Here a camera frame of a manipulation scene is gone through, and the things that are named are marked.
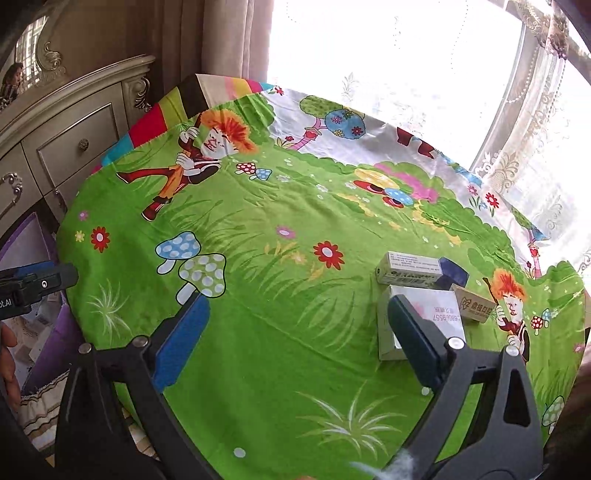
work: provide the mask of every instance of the blue gripper pad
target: blue gripper pad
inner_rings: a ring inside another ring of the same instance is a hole
[[[55,265],[52,261],[23,265],[22,267],[18,267],[16,269],[16,271],[13,274],[13,278],[23,278],[31,273],[43,272],[44,270],[49,270],[50,268],[54,267]]]
[[[444,335],[435,324],[422,319],[404,295],[390,299],[388,321],[420,384],[436,392],[443,383],[441,355],[423,330],[428,330],[429,337],[440,340],[442,346]]]
[[[156,354],[152,382],[159,393],[176,383],[208,321],[209,301],[200,295]]]

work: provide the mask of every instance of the orange hair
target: orange hair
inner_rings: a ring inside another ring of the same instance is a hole
[[[518,299],[521,299],[521,301],[527,299],[523,286],[515,281],[515,277],[511,272],[503,270],[502,268],[497,268],[495,270],[491,282],[491,293],[497,300],[503,298],[503,295],[513,295]]]
[[[256,145],[248,138],[250,128],[234,112],[227,109],[207,110],[201,114],[201,123],[224,133],[240,153],[256,152]]]

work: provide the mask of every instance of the brown box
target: brown box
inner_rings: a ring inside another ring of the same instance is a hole
[[[456,294],[457,305],[460,307],[460,316],[463,319],[485,323],[489,315],[495,310],[496,304],[494,301],[476,295],[459,285],[452,285],[452,291]]]

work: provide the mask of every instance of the human hand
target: human hand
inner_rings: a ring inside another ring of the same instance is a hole
[[[16,345],[17,337],[14,332],[8,325],[0,322],[0,382],[4,382],[6,385],[8,404],[14,411],[17,411],[21,405],[21,387],[14,375],[16,369],[14,359],[7,347]]]
[[[189,141],[189,138],[196,139],[199,136],[199,130],[195,127],[189,127],[186,131],[181,132],[179,135],[180,139],[186,143]]]
[[[191,160],[185,153],[180,152],[177,155],[177,165],[181,165],[184,170],[191,170],[195,166],[195,162]]]
[[[521,352],[521,340],[519,340],[519,337],[517,335],[508,335],[507,342],[509,343],[509,345],[513,345]]]

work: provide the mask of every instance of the drawer knob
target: drawer knob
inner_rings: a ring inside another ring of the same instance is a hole
[[[2,185],[5,182],[8,182],[8,184],[12,187],[12,194],[14,195],[14,198],[8,205],[6,205],[4,210],[0,212],[0,220],[4,215],[6,215],[7,211],[9,211],[12,207],[14,207],[17,204],[22,195],[22,180],[17,173],[12,172],[4,175],[0,179],[0,185]]]
[[[81,149],[83,152],[88,150],[88,140],[83,138],[78,142],[78,148]]]

